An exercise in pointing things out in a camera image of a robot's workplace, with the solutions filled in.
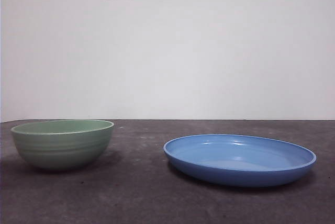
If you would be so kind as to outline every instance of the ceramic plate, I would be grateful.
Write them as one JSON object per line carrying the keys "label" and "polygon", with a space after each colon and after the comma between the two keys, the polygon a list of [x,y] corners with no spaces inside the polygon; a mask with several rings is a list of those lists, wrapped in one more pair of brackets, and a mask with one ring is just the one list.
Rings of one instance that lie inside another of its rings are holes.
{"label": "ceramic plate", "polygon": [[304,176],[316,155],[299,145],[242,135],[194,135],[164,145],[172,165],[200,180],[243,187],[277,186]]}

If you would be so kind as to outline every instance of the gray concrete floor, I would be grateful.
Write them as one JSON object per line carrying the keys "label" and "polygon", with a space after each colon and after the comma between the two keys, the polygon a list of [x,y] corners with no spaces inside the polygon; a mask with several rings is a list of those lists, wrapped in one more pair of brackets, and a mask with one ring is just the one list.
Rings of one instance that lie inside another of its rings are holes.
{"label": "gray concrete floor", "polygon": [[[111,120],[104,154],[62,173],[34,169],[19,157],[10,128],[29,121],[1,124],[1,223],[335,223],[335,121]],[[162,150],[173,138],[201,133],[289,141],[318,160],[288,185],[214,185],[171,167]]]}

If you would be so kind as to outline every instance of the bowl rim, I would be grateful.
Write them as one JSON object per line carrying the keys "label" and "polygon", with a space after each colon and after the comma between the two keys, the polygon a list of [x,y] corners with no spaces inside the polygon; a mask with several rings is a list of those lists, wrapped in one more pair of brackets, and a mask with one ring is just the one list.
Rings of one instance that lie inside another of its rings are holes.
{"label": "bowl rim", "polygon": [[[69,132],[24,132],[24,131],[19,131],[19,130],[16,129],[16,128],[20,127],[20,126],[42,124],[42,123],[45,123],[45,122],[59,122],[59,121],[99,121],[99,122],[108,122],[108,123],[110,123],[110,125],[107,126],[107,127],[101,127],[101,128],[96,128],[96,129],[92,129],[92,130],[69,131]],[[101,130],[105,130],[105,129],[111,128],[113,126],[114,126],[114,123],[110,122],[110,121],[107,121],[107,120],[98,120],[98,119],[60,119],[60,120],[47,120],[47,121],[40,121],[40,122],[25,123],[25,124],[21,124],[21,125],[12,127],[10,129],[10,131],[13,132],[13,133],[22,134],[22,135],[69,135],[69,134],[76,134],[76,133],[101,131]]]}

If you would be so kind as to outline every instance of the green bowl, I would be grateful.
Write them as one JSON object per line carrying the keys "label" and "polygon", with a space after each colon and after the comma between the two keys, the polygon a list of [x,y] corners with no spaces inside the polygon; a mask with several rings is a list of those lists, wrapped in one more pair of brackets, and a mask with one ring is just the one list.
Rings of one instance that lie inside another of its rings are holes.
{"label": "green bowl", "polygon": [[108,146],[113,125],[103,120],[56,120],[15,126],[11,132],[26,162],[63,171],[98,158]]}

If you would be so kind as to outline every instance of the plate rim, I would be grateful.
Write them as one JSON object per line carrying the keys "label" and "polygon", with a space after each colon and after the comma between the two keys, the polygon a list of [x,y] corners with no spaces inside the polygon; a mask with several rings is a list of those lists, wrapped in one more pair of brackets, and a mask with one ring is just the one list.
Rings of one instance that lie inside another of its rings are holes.
{"label": "plate rim", "polygon": [[[309,161],[308,163],[305,163],[303,165],[288,166],[288,167],[285,167],[285,168],[283,167],[283,168],[278,168],[278,169],[268,169],[268,170],[233,169],[233,168],[228,168],[228,167],[219,167],[219,166],[214,166],[214,165],[203,165],[203,164],[199,164],[199,163],[196,163],[196,162],[190,162],[190,161],[187,161],[187,160],[175,157],[174,155],[171,154],[171,152],[169,152],[166,149],[166,146],[168,144],[170,144],[171,142],[173,142],[173,141],[180,140],[180,139],[183,139],[183,138],[195,137],[195,136],[237,136],[237,137],[249,137],[249,138],[259,138],[259,139],[278,141],[278,142],[282,142],[282,143],[290,144],[290,145],[295,145],[296,147],[302,148],[302,149],[308,151],[310,154],[312,154],[313,158],[312,158],[311,161]],[[198,165],[198,166],[202,166],[202,167],[206,167],[206,168],[210,168],[210,169],[214,168],[214,169],[219,169],[219,170],[243,171],[243,172],[265,172],[265,173],[267,173],[267,172],[279,172],[279,171],[295,170],[295,169],[300,169],[300,168],[304,168],[304,167],[308,167],[310,165],[313,165],[316,162],[316,159],[317,159],[317,156],[315,155],[314,152],[312,152],[310,149],[302,147],[302,146],[300,146],[298,144],[293,144],[293,143],[290,143],[290,142],[287,142],[287,141],[277,140],[277,139],[271,139],[271,138],[265,138],[265,137],[250,136],[250,135],[238,135],[238,134],[223,134],[223,133],[198,134],[198,135],[182,136],[182,137],[175,138],[175,139],[172,139],[172,140],[169,140],[168,142],[166,142],[164,144],[164,146],[163,146],[163,150],[164,150],[164,152],[165,152],[166,155],[171,156],[171,157],[173,157],[173,158],[175,158],[177,160],[180,160],[180,161],[188,163],[188,164]]]}

